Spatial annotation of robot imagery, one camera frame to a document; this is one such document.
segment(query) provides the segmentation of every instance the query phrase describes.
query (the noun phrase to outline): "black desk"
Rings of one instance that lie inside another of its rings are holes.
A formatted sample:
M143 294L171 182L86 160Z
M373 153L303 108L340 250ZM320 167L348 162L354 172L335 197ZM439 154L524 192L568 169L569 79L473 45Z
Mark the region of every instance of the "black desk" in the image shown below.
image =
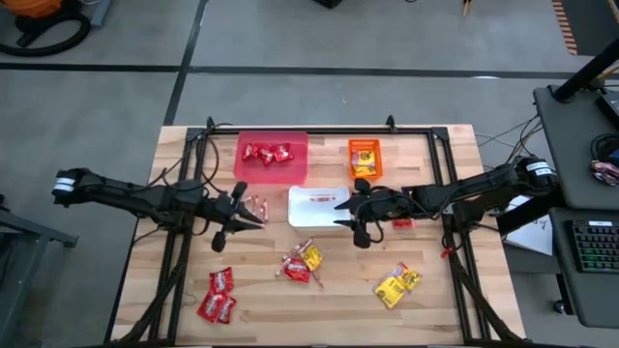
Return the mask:
M573 219L619 220L618 213L553 208L550 210L553 241L561 273L567 285L569 300L586 327L619 328L619 275L581 273L576 269L571 245Z
M561 103L547 88L533 92L566 205L619 211L619 191L595 180L589 170L591 140L600 134L618 133L596 106L599 96L581 91L572 102Z

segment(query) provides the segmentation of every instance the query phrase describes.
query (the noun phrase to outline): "wooden tabletop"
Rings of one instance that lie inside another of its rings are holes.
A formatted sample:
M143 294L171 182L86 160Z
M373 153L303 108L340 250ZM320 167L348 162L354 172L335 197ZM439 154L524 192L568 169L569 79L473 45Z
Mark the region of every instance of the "wooden tabletop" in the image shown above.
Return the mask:
M448 126L460 179L483 171L473 128ZM171 166L183 152L186 127L165 127L159 139L151 179ZM420 135L354 136L379 138L384 177L377 185L394 189L433 183L427 139ZM232 189L236 135L211 137L221 154L214 183ZM309 136L309 174L304 187L330 188L347 185L348 135ZM207 175L215 166L208 146ZM447 169L442 166L445 182ZM178 177L171 172L167 178ZM457 317L454 286L449 263L439 257L442 226L431 220L417 221L413 230L394 230L383 223L385 241L369 249L353 246L352 232L297 232L287 222L289 187L250 185L246 194L258 194L269 202L270 222L264 230L240 232L227 239L222 253L211 250L211 240L220 227L193 237L185 284L184 306L178 326L177 344L453 344L462 337ZM494 224L494 220L485 223ZM195 231L203 221L196 220ZM137 235L156 226L150 220L138 224ZM314 236L324 261L320 274L324 290L316 282L293 283L275 278L281 257L297 244ZM516 303L501 239L494 231L478 229L471 234L482 289L499 316L516 334L524 329ZM155 233L133 248L118 308L112 338L127 333L152 301L162 262L165 233ZM422 275L411 295L395 309L388 310L372 293L372 287L398 262ZM213 325L196 314L208 291L209 273L232 267L235 287L231 295L238 301L230 325ZM476 331L475 311L467 298L469 317ZM162 334L167 328L164 312Z

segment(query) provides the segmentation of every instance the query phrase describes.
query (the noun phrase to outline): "white tray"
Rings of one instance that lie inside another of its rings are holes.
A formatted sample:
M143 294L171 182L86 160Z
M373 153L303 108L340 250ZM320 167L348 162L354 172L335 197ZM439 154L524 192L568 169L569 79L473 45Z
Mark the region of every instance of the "white tray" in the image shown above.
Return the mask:
M335 197L330 201L312 201L312 197ZM333 223L350 219L348 210L334 208L350 198L346 186L337 188L292 187L288 192L288 222L298 230L334 230L343 226Z

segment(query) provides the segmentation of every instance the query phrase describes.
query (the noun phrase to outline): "red candy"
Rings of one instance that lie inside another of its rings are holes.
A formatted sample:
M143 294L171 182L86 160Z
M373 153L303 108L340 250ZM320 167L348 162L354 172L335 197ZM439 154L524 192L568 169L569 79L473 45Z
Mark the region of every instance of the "red candy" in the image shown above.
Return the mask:
M232 268L228 267L223 271L211 273L211 286L209 293L220 294L228 293L234 287L232 279Z
M294 160L288 143L275 145L272 150L276 161Z
M269 165L271 164L271 162L273 162L273 160L275 159L275 155L273 154L273 151L271 151L271 149L269 149L269 145L265 144L260 148L260 156L262 157L262 162L264 163L264 165Z
M202 301L200 308L197 309L197 314L211 323L217 322L228 298L229 296L225 294L209 292Z
M292 281L309 283L310 269L306 266L305 261L300 258L290 259L287 265L283 268L283 273Z
M258 146L254 144L247 144L245 146L245 151L243 152L242 159L249 160L251 158L258 158Z
M232 312L234 305L236 305L236 300L228 296L223 304L223 307L221 308L220 317L217 319L218 323L230 324L230 313Z

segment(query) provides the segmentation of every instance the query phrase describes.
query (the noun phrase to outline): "red tray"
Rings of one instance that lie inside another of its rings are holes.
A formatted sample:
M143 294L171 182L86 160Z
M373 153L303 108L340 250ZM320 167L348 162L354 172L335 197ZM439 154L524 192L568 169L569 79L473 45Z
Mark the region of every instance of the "red tray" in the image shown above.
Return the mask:
M247 144L290 143L294 159L264 165L261 158L243 160ZM308 177L308 134L304 131L241 131L236 144L234 176L249 184L301 185Z

